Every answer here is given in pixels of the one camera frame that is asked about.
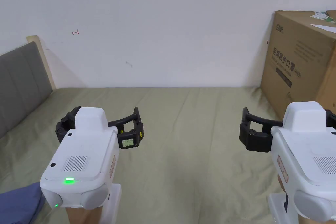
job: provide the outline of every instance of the small display screen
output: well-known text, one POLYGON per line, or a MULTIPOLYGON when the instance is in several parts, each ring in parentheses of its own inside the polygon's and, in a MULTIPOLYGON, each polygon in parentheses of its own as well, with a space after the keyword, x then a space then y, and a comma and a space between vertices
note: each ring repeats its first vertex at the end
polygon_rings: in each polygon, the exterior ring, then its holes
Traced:
POLYGON ((123 140, 123 147, 134 145, 133 139, 123 140))

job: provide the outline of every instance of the wooden headboard frame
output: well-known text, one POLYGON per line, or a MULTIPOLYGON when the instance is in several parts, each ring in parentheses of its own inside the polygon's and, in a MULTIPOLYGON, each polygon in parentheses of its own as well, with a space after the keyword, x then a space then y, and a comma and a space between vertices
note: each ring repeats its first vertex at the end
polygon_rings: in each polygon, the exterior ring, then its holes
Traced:
POLYGON ((53 77, 52 77, 52 73, 50 72, 50 68, 48 66, 47 59, 45 58, 45 55, 44 55, 44 52, 43 52, 43 48, 42 48, 39 36, 37 36, 37 35, 28 36, 27 37, 27 42, 28 43, 29 42, 35 42, 37 44, 37 48, 39 49, 39 53, 41 55, 41 59, 42 59, 45 71, 47 72, 48 79, 50 81, 52 89, 55 90, 56 86, 55 86, 55 83, 54 83, 54 80, 53 80, 53 77))

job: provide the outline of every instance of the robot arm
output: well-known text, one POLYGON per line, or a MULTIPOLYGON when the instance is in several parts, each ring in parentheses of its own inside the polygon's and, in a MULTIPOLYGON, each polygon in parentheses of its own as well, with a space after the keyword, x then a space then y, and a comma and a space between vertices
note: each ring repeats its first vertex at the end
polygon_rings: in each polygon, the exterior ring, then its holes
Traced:
POLYGON ((103 206, 99 223, 115 223, 121 185, 113 176, 120 149, 138 147, 144 137, 139 109, 108 122, 101 108, 76 107, 57 123, 56 135, 60 144, 40 180, 50 207, 103 206), (125 132, 131 121, 134 128, 125 132))
MULTIPOLYGON (((59 143, 62 142, 70 129, 75 129, 75 116, 81 107, 71 110, 56 125, 56 135, 59 143)), ((140 145, 144 137, 143 123, 139 113, 139 108, 135 107, 133 114, 117 121, 108 122, 108 127, 116 126, 118 129, 118 144, 121 149, 135 148, 140 145), (133 121, 134 128, 125 132, 124 125, 133 121)))
POLYGON ((317 102, 291 103, 283 122, 243 109, 239 140, 247 150, 270 152, 286 195, 268 203, 278 223, 298 223, 298 215, 318 222, 336 219, 336 116, 317 102), (262 124, 262 132, 250 123, 262 124))

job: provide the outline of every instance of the upholstered headboard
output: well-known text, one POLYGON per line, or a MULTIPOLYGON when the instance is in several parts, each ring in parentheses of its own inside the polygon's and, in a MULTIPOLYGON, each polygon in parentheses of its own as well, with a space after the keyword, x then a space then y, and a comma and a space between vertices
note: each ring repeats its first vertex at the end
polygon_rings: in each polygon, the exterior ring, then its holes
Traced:
POLYGON ((52 90, 36 42, 1 55, 0 138, 36 109, 52 90))

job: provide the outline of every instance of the green bed sheet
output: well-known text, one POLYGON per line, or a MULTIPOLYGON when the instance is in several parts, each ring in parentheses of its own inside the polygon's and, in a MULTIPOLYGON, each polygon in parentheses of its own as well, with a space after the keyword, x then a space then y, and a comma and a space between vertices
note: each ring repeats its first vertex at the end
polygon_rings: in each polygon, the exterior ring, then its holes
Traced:
MULTIPOLYGON (((56 123, 76 106, 109 121, 139 107, 145 138, 122 150, 117 223, 270 223, 267 196, 280 192, 269 153, 238 140, 242 108, 275 119, 259 88, 58 89, 0 139, 0 193, 38 182, 59 143, 56 123)), ((68 223, 45 204, 36 223, 68 223)))

